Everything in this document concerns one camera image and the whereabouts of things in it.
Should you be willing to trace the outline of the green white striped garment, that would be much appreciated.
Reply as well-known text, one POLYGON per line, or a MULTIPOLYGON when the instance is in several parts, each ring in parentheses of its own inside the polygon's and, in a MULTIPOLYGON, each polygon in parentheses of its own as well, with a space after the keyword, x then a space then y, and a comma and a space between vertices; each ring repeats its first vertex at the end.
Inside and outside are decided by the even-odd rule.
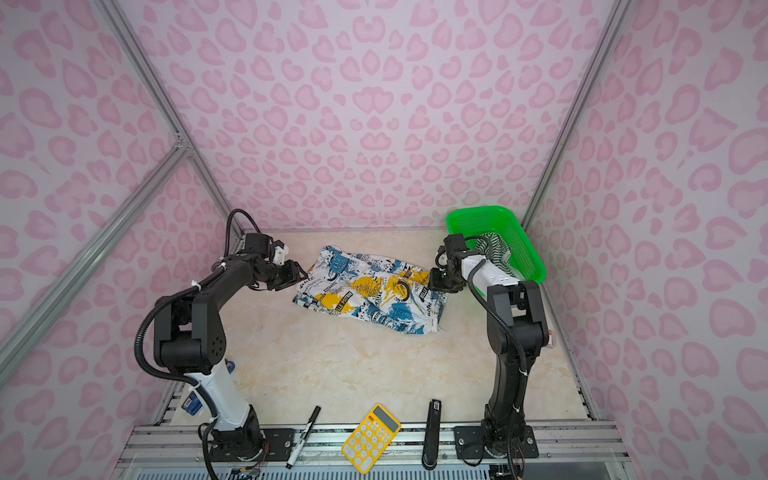
POLYGON ((488 261, 503 270, 506 274, 517 279, 523 278, 523 275, 510 263, 510 260, 512 259, 512 249, 499 234, 487 232, 480 235, 476 240, 475 248, 480 251, 488 261))

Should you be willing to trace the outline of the colourful printed white shirt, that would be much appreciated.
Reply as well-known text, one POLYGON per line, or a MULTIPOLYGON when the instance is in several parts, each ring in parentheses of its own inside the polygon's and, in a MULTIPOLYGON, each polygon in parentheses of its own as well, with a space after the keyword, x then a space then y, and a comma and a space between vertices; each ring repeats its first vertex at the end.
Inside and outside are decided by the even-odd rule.
POLYGON ((412 263, 327 245, 297 286, 293 302, 408 334, 439 329, 447 295, 429 287, 430 272, 412 263))

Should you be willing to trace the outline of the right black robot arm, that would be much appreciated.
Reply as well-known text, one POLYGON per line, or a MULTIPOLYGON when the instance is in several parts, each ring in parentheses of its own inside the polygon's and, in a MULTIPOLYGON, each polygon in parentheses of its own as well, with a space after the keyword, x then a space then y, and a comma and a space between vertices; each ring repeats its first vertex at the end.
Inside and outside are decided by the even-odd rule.
POLYGON ((443 240, 430 272, 429 286, 439 292, 458 293, 468 289, 486 314, 486 333, 496 355, 493 390, 480 423, 482 437, 474 445, 457 451, 465 463, 489 455, 503 458, 513 477, 524 471, 525 449, 535 440, 526 434, 524 402, 530 371, 549 343, 549 328, 540 286, 535 281, 510 273, 485 253, 468 245, 488 245, 481 236, 450 234, 443 240))

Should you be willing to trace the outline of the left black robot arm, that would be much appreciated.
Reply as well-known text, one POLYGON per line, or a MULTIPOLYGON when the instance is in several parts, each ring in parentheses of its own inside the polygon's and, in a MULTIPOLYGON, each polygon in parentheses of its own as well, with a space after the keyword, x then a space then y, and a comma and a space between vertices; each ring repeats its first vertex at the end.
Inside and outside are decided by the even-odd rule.
POLYGON ((227 370, 227 338, 220 311, 240 290, 281 291, 304 280, 289 248, 254 226, 237 251, 224 254, 210 273, 177 293, 158 299, 140 323, 135 360, 146 374, 188 385, 208 408, 199 437, 203 458, 261 461, 267 441, 254 407, 239 393, 227 370))

